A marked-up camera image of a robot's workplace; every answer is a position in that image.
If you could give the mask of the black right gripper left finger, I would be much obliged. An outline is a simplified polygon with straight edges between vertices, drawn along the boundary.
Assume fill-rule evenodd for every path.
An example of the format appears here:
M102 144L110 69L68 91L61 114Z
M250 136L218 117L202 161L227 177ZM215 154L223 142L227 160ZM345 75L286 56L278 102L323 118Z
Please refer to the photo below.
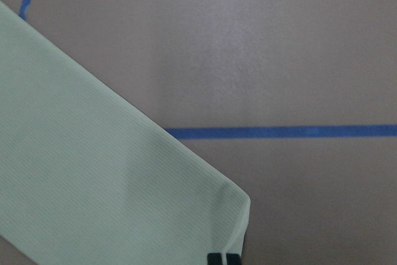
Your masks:
M208 265L222 265L221 253L208 253L207 264Z

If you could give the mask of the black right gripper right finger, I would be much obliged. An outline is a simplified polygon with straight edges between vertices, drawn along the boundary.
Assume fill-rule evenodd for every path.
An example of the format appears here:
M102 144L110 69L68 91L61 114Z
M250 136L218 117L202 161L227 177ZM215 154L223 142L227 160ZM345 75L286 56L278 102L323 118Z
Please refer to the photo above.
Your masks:
M237 253L226 253L227 265L242 265L241 256Z

